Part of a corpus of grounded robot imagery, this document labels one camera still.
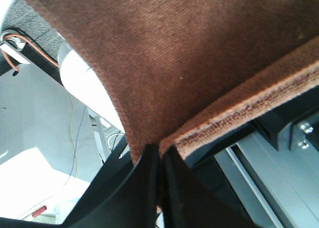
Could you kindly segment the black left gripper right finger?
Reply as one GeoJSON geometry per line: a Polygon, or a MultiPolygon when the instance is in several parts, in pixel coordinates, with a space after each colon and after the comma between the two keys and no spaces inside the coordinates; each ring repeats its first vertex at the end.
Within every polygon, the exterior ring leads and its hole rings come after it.
{"type": "Polygon", "coordinates": [[[162,157],[163,212],[166,228],[256,228],[227,207],[196,178],[175,146],[162,157]]]}

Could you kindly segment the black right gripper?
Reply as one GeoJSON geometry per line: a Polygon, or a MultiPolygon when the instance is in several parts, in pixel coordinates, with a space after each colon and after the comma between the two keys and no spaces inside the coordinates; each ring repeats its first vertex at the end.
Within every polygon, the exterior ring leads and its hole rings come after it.
{"type": "Polygon", "coordinates": [[[318,227],[318,89],[202,146],[186,163],[215,196],[261,228],[318,227]]]}

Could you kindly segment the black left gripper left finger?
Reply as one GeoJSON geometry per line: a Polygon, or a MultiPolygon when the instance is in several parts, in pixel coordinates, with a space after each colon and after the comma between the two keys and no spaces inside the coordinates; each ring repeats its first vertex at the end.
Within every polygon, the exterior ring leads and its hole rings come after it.
{"type": "Polygon", "coordinates": [[[157,219],[158,145],[136,165],[116,148],[61,224],[62,228],[153,228],[157,219]]]}

